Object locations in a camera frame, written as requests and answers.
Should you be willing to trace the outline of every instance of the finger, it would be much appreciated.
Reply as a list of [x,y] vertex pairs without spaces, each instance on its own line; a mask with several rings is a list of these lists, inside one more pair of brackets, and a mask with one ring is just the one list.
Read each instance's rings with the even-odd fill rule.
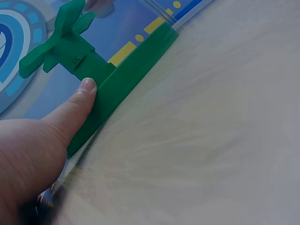
[[91,78],[84,78],[67,102],[43,118],[66,147],[91,112],[96,92],[95,81]]

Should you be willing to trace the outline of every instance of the white surface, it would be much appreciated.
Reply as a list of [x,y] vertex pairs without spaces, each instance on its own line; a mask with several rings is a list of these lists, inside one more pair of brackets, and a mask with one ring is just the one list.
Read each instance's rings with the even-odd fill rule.
[[109,119],[54,224],[299,224],[299,99],[300,1],[215,1]]

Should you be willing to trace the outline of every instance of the green plastic clip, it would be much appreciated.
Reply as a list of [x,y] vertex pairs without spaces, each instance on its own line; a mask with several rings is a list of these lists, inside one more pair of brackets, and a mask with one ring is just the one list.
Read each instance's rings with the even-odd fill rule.
[[78,79],[89,75],[97,83],[93,110],[68,146],[68,158],[103,125],[178,36],[170,25],[163,23],[116,68],[80,36],[95,18],[93,12],[81,16],[84,6],[85,0],[72,0],[61,6],[51,37],[20,60],[23,78],[28,78],[42,64],[48,73],[60,63]]

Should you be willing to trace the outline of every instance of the green plastic piece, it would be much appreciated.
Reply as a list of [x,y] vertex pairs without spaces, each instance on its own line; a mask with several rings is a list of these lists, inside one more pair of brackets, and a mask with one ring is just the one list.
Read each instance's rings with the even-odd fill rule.
[[29,77],[42,64],[48,73],[60,63],[80,80],[89,74],[100,85],[115,70],[80,36],[95,18],[93,12],[80,16],[84,6],[85,0],[72,0],[60,7],[51,37],[20,60],[21,77]]
[[102,59],[80,34],[95,15],[80,17],[85,0],[72,0],[60,7],[53,35],[20,61],[20,75],[29,77],[39,66],[49,72],[60,63],[80,80],[88,75],[97,85],[93,110],[67,148],[71,158],[101,127],[131,90],[176,40],[178,33],[163,23],[117,68]]

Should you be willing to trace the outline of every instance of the hand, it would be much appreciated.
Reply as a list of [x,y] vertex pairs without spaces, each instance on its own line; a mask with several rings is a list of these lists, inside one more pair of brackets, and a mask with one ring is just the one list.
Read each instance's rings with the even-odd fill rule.
[[0,224],[18,224],[18,206],[56,181],[96,92],[95,82],[85,78],[67,102],[43,119],[0,121]]
[[102,9],[106,4],[111,4],[113,0],[87,0],[85,10],[98,11]]

